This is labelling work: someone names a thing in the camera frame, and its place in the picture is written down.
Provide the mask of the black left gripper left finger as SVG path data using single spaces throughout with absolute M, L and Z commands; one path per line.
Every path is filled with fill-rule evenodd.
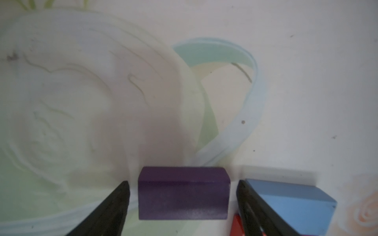
M 120 236 L 130 202 L 130 186 L 123 181 L 67 236 Z

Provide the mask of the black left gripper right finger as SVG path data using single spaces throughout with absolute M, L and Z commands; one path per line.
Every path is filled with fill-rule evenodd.
M 246 236 L 300 236 L 246 181 L 239 181 L 236 197 Z

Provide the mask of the red block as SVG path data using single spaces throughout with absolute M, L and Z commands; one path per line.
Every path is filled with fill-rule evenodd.
M 240 215 L 237 213 L 233 217 L 230 236 L 245 236 L 245 232 L 242 226 L 242 220 Z

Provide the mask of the blue grey triangle block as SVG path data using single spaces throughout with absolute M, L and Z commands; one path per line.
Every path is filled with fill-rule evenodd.
M 299 234 L 326 235 L 337 202 L 321 189 L 310 185 L 253 179 L 247 179 L 247 183 Z

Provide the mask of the purple rectangular block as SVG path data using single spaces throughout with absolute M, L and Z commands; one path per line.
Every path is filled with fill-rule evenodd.
M 221 167 L 144 167 L 138 178 L 140 220 L 225 220 L 229 197 Z

